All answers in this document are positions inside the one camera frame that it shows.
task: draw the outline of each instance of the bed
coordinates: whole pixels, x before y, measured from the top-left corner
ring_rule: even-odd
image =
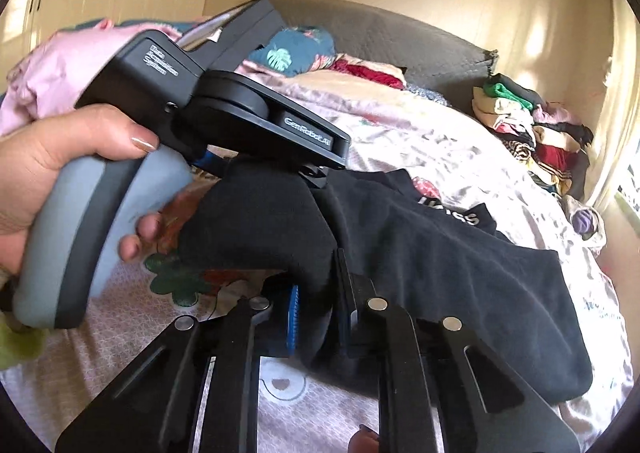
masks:
[[[564,279],[593,366],[593,385],[560,404],[558,415],[590,446],[633,386],[625,322],[613,286],[567,223],[556,200],[538,188],[502,144],[470,115],[472,87],[495,68],[497,53],[399,14],[341,0],[271,0],[292,26],[321,26],[338,52],[407,67],[406,80],[442,93],[454,106],[361,78],[321,70],[294,78],[247,74],[351,134],[348,167],[406,168],[430,182],[444,204],[484,202],[512,242],[559,253]],[[149,291],[152,275],[121,265],[84,324],[50,337],[40,359],[0,373],[26,422],[52,447],[62,429],[170,321],[190,313],[222,315],[239,295],[257,292],[267,273],[180,308]],[[295,363],[264,359],[258,449],[343,452],[364,423],[377,428],[377,402],[323,383]]]

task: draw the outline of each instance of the purple cloth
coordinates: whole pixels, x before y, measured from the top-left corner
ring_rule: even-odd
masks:
[[[569,110],[553,104],[546,104],[546,106],[534,109],[533,120],[537,123],[547,123],[549,125],[557,125],[558,123],[582,124],[580,119]]]
[[[587,209],[576,211],[571,218],[571,223],[575,232],[579,235],[593,233],[594,231],[593,218],[591,217],[591,212]]]

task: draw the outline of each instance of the black t-shirt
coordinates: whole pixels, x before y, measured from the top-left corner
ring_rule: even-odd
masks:
[[[312,368],[331,360],[321,349],[336,351],[328,329],[339,246],[379,295],[416,318],[459,318],[548,403],[587,391],[591,363],[558,254],[505,241],[484,205],[454,216],[421,198],[405,170],[331,172],[310,189],[277,164],[236,159],[185,224],[178,252],[203,269],[289,271]]]

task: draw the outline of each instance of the red cloth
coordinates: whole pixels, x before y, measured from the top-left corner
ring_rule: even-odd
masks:
[[[578,154],[572,154],[562,148],[548,146],[546,144],[536,145],[536,155],[538,158],[548,164],[552,168],[556,168],[560,172],[571,170],[578,159]]]
[[[404,83],[402,83],[402,81],[397,77],[392,76],[391,74],[385,74],[384,72],[378,72],[377,70],[372,70],[363,65],[350,65],[344,61],[344,59],[337,59],[329,69],[342,72],[343,74],[351,74],[352,76],[365,78],[369,81],[374,81],[375,83],[387,85],[391,88],[397,88],[398,90],[404,90]]]

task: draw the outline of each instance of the silver screw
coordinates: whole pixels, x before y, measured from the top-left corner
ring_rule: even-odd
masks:
[[[189,330],[193,327],[193,319],[190,316],[180,316],[174,325],[178,330]]]
[[[442,324],[444,325],[444,328],[451,330],[452,332],[457,332],[462,328],[462,321],[453,316],[448,316],[443,319]]]
[[[270,302],[265,297],[255,296],[249,300],[249,305],[254,310],[265,310],[269,308]]]
[[[371,298],[367,305],[371,310],[386,310],[389,304],[386,302],[386,299],[383,298]]]

